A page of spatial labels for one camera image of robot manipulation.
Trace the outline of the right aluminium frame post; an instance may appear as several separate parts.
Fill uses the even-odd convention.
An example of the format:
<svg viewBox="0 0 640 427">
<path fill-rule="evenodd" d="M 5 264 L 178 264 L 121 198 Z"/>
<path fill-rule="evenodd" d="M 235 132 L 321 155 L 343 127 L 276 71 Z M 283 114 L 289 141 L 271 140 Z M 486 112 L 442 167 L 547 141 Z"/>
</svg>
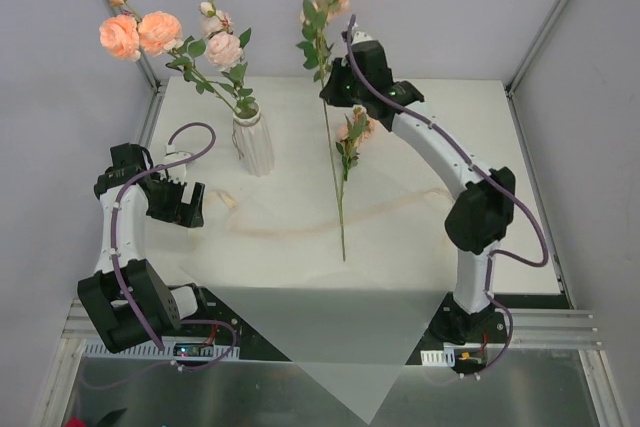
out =
<svg viewBox="0 0 640 427">
<path fill-rule="evenodd" d="M 511 80 L 505 86 L 506 96 L 512 98 L 526 78 L 536 59 L 541 55 L 544 47 L 552 37 L 564 14 L 573 0 L 555 0 L 544 21 L 537 30 L 524 57 L 518 64 Z"/>
</svg>

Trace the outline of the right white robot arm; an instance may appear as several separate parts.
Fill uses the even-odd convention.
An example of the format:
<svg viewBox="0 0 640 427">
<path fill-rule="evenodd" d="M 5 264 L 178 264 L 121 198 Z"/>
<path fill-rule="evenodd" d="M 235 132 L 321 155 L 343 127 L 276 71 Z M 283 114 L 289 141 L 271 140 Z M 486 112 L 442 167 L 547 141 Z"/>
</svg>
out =
<svg viewBox="0 0 640 427">
<path fill-rule="evenodd" d="M 445 231 L 458 249 L 453 299 L 461 309 L 450 316 L 450 329 L 457 339 L 473 341 L 486 328 L 481 311 L 489 305 L 489 253 L 513 221 L 515 175 L 507 167 L 476 164 L 457 142 L 447 140 L 426 109 L 424 95 L 410 82 L 393 79 L 378 40 L 358 31 L 347 47 L 352 52 L 333 61 L 320 97 L 331 106 L 364 108 L 411 146 L 447 187 L 454 204 Z"/>
</svg>

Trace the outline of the peach rose stem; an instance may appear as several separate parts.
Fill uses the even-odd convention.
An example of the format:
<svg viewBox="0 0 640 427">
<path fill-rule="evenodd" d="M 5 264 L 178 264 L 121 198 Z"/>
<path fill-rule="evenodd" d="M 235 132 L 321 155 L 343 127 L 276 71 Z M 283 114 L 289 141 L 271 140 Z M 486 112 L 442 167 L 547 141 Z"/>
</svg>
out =
<svg viewBox="0 0 640 427">
<path fill-rule="evenodd" d="M 137 12 L 130 2 L 128 4 Z M 196 66 L 196 60 L 204 57 L 206 41 L 203 37 L 199 39 L 186 37 L 178 18 L 164 11 L 138 14 L 141 19 L 137 27 L 144 53 L 151 57 L 169 56 L 170 61 L 167 67 L 181 73 L 186 82 L 195 85 L 197 92 L 218 95 L 219 92 L 213 83 L 207 80 Z"/>
<path fill-rule="evenodd" d="M 348 12 L 350 0 L 303 0 L 300 15 L 303 40 L 296 47 L 303 53 L 303 68 L 313 73 L 313 82 L 326 86 L 331 73 L 333 45 L 326 31 L 336 17 Z"/>
</svg>

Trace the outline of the white ribbed ceramic vase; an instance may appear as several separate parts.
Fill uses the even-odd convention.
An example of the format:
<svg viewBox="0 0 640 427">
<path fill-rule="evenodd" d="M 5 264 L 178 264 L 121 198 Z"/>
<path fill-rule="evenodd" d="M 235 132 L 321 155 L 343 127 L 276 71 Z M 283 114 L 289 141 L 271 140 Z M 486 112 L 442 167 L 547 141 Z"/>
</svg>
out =
<svg viewBox="0 0 640 427">
<path fill-rule="evenodd" d="M 253 176 L 262 177 L 274 169 L 274 151 L 265 116 L 253 102 L 249 110 L 252 117 L 233 116 L 232 141 L 239 159 Z"/>
</svg>

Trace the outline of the black object at bottom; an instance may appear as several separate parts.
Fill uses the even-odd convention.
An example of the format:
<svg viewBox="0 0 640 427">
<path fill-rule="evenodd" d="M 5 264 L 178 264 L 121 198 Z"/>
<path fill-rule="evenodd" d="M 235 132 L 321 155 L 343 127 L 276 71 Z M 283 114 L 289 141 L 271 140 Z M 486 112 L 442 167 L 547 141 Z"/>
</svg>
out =
<svg viewBox="0 0 640 427">
<path fill-rule="evenodd" d="M 117 409 L 107 413 L 104 417 L 102 417 L 96 424 L 96 427 L 116 427 L 123 417 L 123 415 L 127 412 L 127 408 Z"/>
</svg>

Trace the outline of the left aluminium frame post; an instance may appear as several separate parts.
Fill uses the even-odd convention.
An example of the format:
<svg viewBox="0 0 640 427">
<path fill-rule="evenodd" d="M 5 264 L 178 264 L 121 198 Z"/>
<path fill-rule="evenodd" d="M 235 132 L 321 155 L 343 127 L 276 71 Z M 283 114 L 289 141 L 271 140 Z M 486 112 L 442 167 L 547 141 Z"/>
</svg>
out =
<svg viewBox="0 0 640 427">
<path fill-rule="evenodd" d="M 135 64 L 144 82 L 156 94 L 162 83 L 140 44 L 137 24 L 141 16 L 129 7 L 129 0 L 102 1 L 108 13 L 107 20 L 99 27 L 102 47 L 111 57 Z"/>
</svg>

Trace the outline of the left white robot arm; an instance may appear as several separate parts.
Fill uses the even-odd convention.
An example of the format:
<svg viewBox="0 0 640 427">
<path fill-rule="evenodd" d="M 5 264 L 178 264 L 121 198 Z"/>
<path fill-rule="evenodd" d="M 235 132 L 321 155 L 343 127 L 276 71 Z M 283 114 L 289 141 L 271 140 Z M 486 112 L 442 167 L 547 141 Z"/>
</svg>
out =
<svg viewBox="0 0 640 427">
<path fill-rule="evenodd" d="M 103 344 L 119 353 L 182 328 L 204 334 L 211 312 L 194 284 L 168 287 L 147 260 L 148 218 L 185 228 L 204 225 L 205 185 L 195 183 L 182 201 L 186 183 L 153 168 L 149 151 L 124 143 L 110 149 L 112 165 L 94 185 L 103 211 L 103 234 L 94 274 L 77 284 L 77 294 Z"/>
</svg>

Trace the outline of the pale pink rose stem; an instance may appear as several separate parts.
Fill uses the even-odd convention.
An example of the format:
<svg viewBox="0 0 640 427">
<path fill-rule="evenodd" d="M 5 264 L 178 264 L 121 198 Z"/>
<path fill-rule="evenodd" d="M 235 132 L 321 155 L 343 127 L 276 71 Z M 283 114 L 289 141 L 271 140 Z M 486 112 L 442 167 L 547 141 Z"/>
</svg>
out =
<svg viewBox="0 0 640 427">
<path fill-rule="evenodd" d="M 220 10 L 214 0 L 199 5 L 200 29 L 206 41 L 204 57 L 218 69 L 222 81 L 215 81 L 232 100 L 232 110 L 239 119 L 252 119 L 258 115 L 253 90 L 245 86 L 248 62 L 244 49 L 249 44 L 252 29 L 236 35 L 231 15 Z"/>
</svg>

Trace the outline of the pink flowers with green leaves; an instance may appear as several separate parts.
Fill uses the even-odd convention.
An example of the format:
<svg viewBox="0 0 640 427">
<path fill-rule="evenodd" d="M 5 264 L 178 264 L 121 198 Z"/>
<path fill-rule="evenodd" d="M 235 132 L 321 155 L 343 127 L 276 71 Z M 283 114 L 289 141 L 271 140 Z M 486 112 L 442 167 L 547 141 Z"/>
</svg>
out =
<svg viewBox="0 0 640 427">
<path fill-rule="evenodd" d="M 336 150 L 340 155 L 342 168 L 338 184 L 338 212 L 340 222 L 341 255 L 343 261 L 347 258 L 344 213 L 345 187 L 349 180 L 351 170 L 359 163 L 359 147 L 375 130 L 375 121 L 368 115 L 366 109 L 362 106 L 355 107 L 351 116 L 345 117 L 345 121 L 346 123 L 344 127 L 339 132 L 338 140 L 335 142 Z"/>
</svg>

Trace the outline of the red object at bottom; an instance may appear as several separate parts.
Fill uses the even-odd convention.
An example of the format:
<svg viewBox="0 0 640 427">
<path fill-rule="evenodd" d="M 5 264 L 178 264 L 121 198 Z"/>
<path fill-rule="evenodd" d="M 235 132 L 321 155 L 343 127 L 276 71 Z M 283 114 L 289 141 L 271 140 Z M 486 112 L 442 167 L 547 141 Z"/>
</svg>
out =
<svg viewBox="0 0 640 427">
<path fill-rule="evenodd" d="M 63 427 L 87 427 L 86 423 L 77 417 L 71 417 Z"/>
</svg>

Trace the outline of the white wrapping paper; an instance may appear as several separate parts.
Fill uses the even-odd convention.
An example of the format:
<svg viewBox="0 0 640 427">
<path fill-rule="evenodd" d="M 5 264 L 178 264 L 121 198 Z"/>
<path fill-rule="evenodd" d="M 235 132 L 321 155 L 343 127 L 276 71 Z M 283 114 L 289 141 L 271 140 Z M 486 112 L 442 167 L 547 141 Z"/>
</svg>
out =
<svg viewBox="0 0 640 427">
<path fill-rule="evenodd" d="M 204 206 L 185 270 L 361 420 L 370 422 L 454 283 L 443 228 L 450 207 L 411 204 L 347 225 L 357 211 L 414 193 L 351 190 L 346 255 L 329 189 L 263 186 L 232 195 L 242 227 L 296 229 L 338 221 L 320 235 L 260 239 L 226 230 L 229 212 Z"/>
</svg>

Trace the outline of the aluminium frame post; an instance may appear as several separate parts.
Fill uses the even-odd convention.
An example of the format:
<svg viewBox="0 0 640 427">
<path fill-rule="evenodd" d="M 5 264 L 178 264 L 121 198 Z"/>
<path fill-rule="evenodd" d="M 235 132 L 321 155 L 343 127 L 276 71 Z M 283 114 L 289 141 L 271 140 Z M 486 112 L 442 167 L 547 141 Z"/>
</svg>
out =
<svg viewBox="0 0 640 427">
<path fill-rule="evenodd" d="M 544 21 L 537 30 L 524 57 L 518 64 L 511 80 L 505 86 L 506 96 L 512 98 L 526 78 L 536 59 L 541 55 L 544 47 L 552 37 L 564 14 L 573 0 L 555 0 Z"/>
<path fill-rule="evenodd" d="M 111 57 L 135 64 L 144 82 L 156 94 L 162 83 L 140 44 L 137 24 L 141 16 L 129 7 L 129 0 L 102 1 L 108 13 L 107 20 L 99 27 L 102 47 Z"/>
</svg>

